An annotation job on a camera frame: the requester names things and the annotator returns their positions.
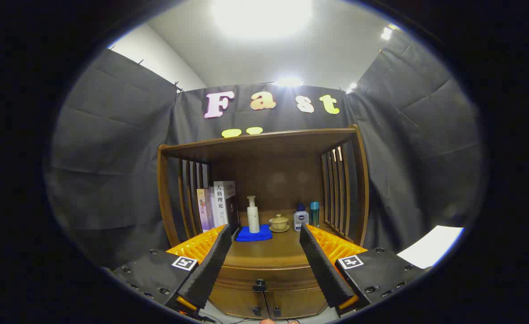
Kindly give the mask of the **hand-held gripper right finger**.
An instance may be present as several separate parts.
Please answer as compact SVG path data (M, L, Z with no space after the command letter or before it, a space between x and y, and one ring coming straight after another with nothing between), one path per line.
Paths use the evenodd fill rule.
M328 307L338 315L389 299L426 273L390 250L365 249L308 224L299 242Z

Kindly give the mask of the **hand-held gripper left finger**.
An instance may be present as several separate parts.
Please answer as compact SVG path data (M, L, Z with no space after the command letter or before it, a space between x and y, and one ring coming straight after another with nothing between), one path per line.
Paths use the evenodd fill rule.
M205 307L232 243L228 224L199 234L169 250L150 249L104 272L112 279L182 315Z

